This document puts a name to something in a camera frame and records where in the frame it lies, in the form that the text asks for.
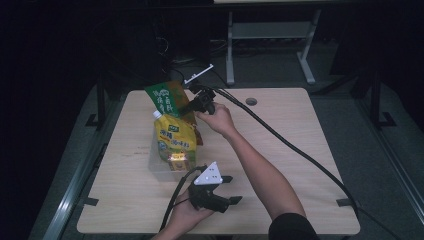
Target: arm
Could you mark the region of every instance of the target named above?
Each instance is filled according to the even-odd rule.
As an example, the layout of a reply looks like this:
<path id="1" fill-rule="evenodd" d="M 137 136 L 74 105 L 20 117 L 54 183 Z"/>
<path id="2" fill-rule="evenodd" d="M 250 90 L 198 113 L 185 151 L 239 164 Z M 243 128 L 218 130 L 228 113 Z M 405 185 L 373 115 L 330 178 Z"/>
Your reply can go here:
<path id="1" fill-rule="evenodd" d="M 162 231 L 156 234 L 152 240 L 178 239 L 196 227 L 196 225 L 203 219 L 214 213 L 209 209 L 196 210 L 193 205 L 191 205 L 190 201 L 187 200 L 188 198 L 188 191 L 185 191 L 177 197 L 175 203 L 181 203 L 174 207 L 168 224 L 164 229 L 162 229 Z"/>
<path id="2" fill-rule="evenodd" d="M 196 112 L 196 116 L 205 121 L 214 131 L 222 134 L 230 143 L 256 195 L 264 204 L 272 220 L 283 213 L 306 216 L 290 183 L 237 131 L 228 108 L 215 103 L 214 115 Z"/>

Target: person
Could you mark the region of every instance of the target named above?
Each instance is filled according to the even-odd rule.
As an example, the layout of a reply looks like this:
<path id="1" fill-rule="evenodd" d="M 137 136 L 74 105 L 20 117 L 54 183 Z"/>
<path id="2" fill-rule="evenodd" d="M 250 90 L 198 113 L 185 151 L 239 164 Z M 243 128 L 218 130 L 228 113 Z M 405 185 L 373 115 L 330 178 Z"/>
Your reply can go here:
<path id="1" fill-rule="evenodd" d="M 238 132 L 229 109 L 219 103 L 214 105 L 213 115 L 201 112 L 196 112 L 195 115 L 215 132 L 221 134 L 237 154 L 253 190 L 271 217 L 268 238 L 271 240 L 318 239 L 288 180 Z M 186 191 L 177 198 L 176 202 L 187 198 Z M 153 239 L 178 239 L 212 214 L 213 211 L 208 209 L 196 210 L 190 201 L 185 201 L 175 206 L 168 224 Z"/>

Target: bottle cap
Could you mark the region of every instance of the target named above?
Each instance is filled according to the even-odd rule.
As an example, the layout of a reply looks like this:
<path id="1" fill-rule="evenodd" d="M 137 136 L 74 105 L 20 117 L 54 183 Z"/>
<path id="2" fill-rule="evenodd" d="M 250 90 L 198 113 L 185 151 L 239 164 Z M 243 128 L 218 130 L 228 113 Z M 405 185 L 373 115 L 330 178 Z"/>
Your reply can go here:
<path id="1" fill-rule="evenodd" d="M 153 116 L 154 116 L 156 119 L 159 119 L 160 117 L 162 117 L 162 113 L 160 113 L 158 110 L 156 110 L 156 111 L 153 113 Z"/>

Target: green label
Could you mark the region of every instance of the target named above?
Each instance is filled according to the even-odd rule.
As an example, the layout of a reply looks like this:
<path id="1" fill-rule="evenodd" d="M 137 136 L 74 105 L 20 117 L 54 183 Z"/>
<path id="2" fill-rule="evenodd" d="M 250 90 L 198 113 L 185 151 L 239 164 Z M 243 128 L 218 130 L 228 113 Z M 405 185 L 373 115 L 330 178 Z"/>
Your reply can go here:
<path id="1" fill-rule="evenodd" d="M 161 113 L 167 113 L 176 118 L 180 117 L 174 97 L 167 83 L 159 83 L 146 87 L 145 90 Z"/>
<path id="2" fill-rule="evenodd" d="M 179 132 L 180 131 L 180 128 L 177 127 L 177 126 L 174 126 L 174 125 L 169 125 L 168 126 L 168 131 L 170 131 L 170 132 Z"/>

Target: hand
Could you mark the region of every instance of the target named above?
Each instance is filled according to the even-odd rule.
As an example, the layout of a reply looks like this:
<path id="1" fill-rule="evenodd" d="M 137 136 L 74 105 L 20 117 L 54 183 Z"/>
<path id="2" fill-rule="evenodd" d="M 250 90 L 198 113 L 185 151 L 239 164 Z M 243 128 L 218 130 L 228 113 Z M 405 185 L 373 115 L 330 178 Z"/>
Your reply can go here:
<path id="1" fill-rule="evenodd" d="M 195 112 L 196 117 L 206 122 L 212 130 L 222 134 L 225 138 L 237 132 L 230 110 L 223 104 L 215 103 L 215 113 L 213 115 L 202 112 Z"/>
<path id="2" fill-rule="evenodd" d="M 172 210 L 168 224 L 153 239 L 177 239 L 214 213 L 214 211 L 205 208 L 196 210 L 191 205 L 190 200 L 187 200 L 188 198 L 187 190 L 177 197 L 175 204 L 179 204 Z"/>

